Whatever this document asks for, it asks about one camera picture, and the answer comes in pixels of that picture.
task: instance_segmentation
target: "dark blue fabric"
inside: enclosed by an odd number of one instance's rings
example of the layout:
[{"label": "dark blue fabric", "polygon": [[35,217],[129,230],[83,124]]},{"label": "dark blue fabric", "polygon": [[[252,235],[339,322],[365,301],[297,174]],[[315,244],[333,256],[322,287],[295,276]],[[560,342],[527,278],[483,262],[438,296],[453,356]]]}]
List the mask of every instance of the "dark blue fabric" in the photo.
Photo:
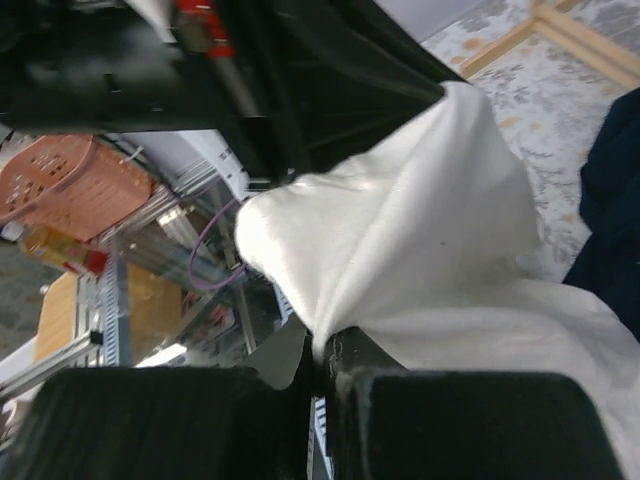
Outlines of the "dark blue fabric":
[{"label": "dark blue fabric", "polygon": [[640,340],[640,89],[613,103],[581,177],[592,235],[564,283],[595,293]]}]

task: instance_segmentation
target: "white fabric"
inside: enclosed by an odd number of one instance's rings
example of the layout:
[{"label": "white fabric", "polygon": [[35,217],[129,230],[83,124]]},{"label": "white fabric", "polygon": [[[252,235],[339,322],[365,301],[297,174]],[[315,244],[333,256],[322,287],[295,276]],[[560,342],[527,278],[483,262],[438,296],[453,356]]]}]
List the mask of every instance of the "white fabric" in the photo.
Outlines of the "white fabric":
[{"label": "white fabric", "polygon": [[171,0],[125,0],[138,15],[144,18],[164,43],[176,43],[171,33]]},{"label": "white fabric", "polygon": [[250,200],[240,253],[282,288],[316,355],[357,325],[411,369],[573,378],[640,478],[640,346],[590,293],[516,276],[538,241],[526,172],[488,100],[445,87],[371,151]]}]

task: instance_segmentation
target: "cooking oil bottle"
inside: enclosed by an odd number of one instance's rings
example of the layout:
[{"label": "cooking oil bottle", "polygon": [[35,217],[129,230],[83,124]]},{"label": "cooking oil bottle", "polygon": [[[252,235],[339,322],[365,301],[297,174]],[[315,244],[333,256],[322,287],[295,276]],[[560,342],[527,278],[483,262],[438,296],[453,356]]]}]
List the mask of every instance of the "cooking oil bottle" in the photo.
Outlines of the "cooking oil bottle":
[{"label": "cooking oil bottle", "polygon": [[2,229],[2,237],[18,242],[27,256],[73,273],[99,276],[107,264],[105,252],[46,227],[9,222]]}]

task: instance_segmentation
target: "orange plastic basket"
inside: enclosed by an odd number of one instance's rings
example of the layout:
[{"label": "orange plastic basket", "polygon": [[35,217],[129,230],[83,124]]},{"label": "orange plastic basket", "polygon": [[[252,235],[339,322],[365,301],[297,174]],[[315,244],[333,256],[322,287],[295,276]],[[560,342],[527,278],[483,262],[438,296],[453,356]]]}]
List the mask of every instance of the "orange plastic basket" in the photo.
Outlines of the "orange plastic basket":
[{"label": "orange plastic basket", "polygon": [[45,136],[0,174],[0,225],[18,220],[90,240],[140,208],[152,181],[92,136]]}]

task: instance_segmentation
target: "wooden board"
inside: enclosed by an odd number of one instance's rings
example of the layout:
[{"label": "wooden board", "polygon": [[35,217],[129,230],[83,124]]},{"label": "wooden board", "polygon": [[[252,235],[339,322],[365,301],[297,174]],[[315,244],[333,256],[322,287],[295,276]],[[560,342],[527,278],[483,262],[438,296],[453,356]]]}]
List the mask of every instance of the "wooden board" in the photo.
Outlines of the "wooden board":
[{"label": "wooden board", "polygon": [[139,363],[182,321],[179,285],[136,265],[127,269],[133,363]]},{"label": "wooden board", "polygon": [[533,33],[533,20],[527,20],[495,42],[482,48],[476,55],[464,62],[460,67],[463,77],[469,78],[486,66],[495,62],[509,50],[517,47]]},{"label": "wooden board", "polygon": [[555,11],[548,5],[540,5],[535,12],[536,17],[540,20],[544,20],[551,27],[576,42],[586,44],[590,50],[600,54],[610,63],[616,64],[618,68],[640,76],[640,57],[636,54],[576,22],[568,15]]},{"label": "wooden board", "polygon": [[626,70],[621,69],[616,64],[610,62],[602,55],[594,53],[587,47],[576,42],[571,37],[559,33],[555,28],[550,27],[545,22],[536,22],[535,30],[559,47],[579,58],[587,65],[600,71],[610,79],[618,82],[627,88],[634,89],[640,86],[640,79]]},{"label": "wooden board", "polygon": [[33,361],[38,362],[73,340],[78,278],[63,274],[44,295]]},{"label": "wooden board", "polygon": [[583,1],[584,0],[558,0],[556,3],[552,3],[551,6],[559,12],[568,12]]}]

